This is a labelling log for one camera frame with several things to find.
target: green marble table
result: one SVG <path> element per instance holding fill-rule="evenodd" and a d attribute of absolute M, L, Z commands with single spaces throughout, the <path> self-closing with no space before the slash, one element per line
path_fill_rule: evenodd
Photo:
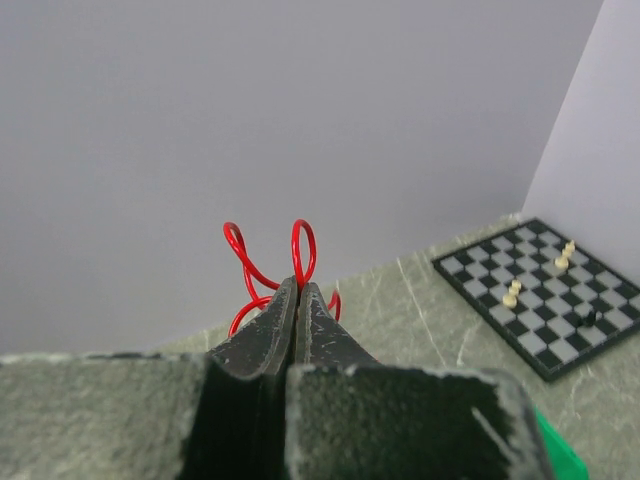
<path fill-rule="evenodd" d="M 520 379 L 536 406 L 587 464 L 592 480 L 640 479 L 640 335 L 547 384 L 431 266 L 516 223 L 495 225 L 415 252 L 323 289 L 343 300 L 342 325 L 372 355 L 403 366 L 498 367 Z M 163 347 L 205 351 L 228 325 Z"/>

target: pawn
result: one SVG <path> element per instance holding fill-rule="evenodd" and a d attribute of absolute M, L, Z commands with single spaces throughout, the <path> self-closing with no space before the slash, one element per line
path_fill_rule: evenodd
<path fill-rule="evenodd" d="M 518 280 L 511 282 L 509 293 L 502 297 L 502 304 L 507 308 L 514 308 L 518 304 L 518 294 L 522 284 Z"/>
<path fill-rule="evenodd" d="M 585 327 L 593 327 L 598 320 L 598 311 L 591 309 L 584 317 L 580 319 L 580 325 Z"/>
<path fill-rule="evenodd" d="M 560 270 L 566 270 L 567 268 L 569 268 L 569 257 L 573 252 L 575 252 L 575 250 L 576 244 L 573 240 L 567 243 L 562 249 L 562 255 L 556 258 L 554 262 L 556 267 L 558 267 Z"/>

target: red coiled wire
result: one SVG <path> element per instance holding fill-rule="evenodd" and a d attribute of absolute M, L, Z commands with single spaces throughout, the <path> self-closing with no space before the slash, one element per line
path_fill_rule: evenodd
<path fill-rule="evenodd" d="M 302 258 L 300 256 L 300 230 L 304 229 L 307 234 L 307 240 L 309 241 L 309 264 L 307 265 L 307 271 L 302 270 Z M 265 287 L 277 290 L 280 286 L 279 283 L 269 280 L 265 277 L 260 270 L 253 264 L 249 256 L 247 255 L 247 247 L 244 244 L 244 238 L 242 233 L 235 223 L 227 222 L 223 227 L 224 236 L 227 242 L 242 262 L 242 271 L 244 273 L 244 283 L 247 286 L 247 291 L 251 296 L 251 301 L 240 309 L 238 314 L 231 322 L 229 327 L 229 336 L 236 333 L 242 319 L 254 308 L 262 310 L 267 303 L 271 300 L 271 296 L 260 297 L 253 285 L 253 277 Z M 316 268 L 316 238 L 313 235 L 311 225 L 305 220 L 296 220 L 293 224 L 293 230 L 291 232 L 291 256 L 293 258 L 293 271 L 296 276 L 296 283 L 298 284 L 298 290 L 302 291 L 302 287 L 311 280 L 313 271 Z M 342 308 L 342 300 L 337 290 L 333 291 L 331 301 L 329 302 L 329 309 L 336 307 L 335 319 L 340 320 L 340 311 Z"/>

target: gray wall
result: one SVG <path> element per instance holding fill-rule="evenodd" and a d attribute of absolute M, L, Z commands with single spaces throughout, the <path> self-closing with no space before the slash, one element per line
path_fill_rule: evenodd
<path fill-rule="evenodd" d="M 3 2 L 0 351 L 229 321 L 228 219 L 326 282 L 519 210 L 600 3 Z"/>
<path fill-rule="evenodd" d="M 606 0 L 525 215 L 538 215 L 640 283 L 640 2 Z"/>

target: checkered board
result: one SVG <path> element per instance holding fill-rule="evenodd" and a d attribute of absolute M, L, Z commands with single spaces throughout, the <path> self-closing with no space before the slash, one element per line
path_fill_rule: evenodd
<path fill-rule="evenodd" d="M 546 381 L 553 381 L 640 329 L 640 289 L 538 219 L 433 261 L 435 269 Z M 515 308 L 502 305 L 514 279 Z M 592 327 L 580 319 L 596 309 Z"/>

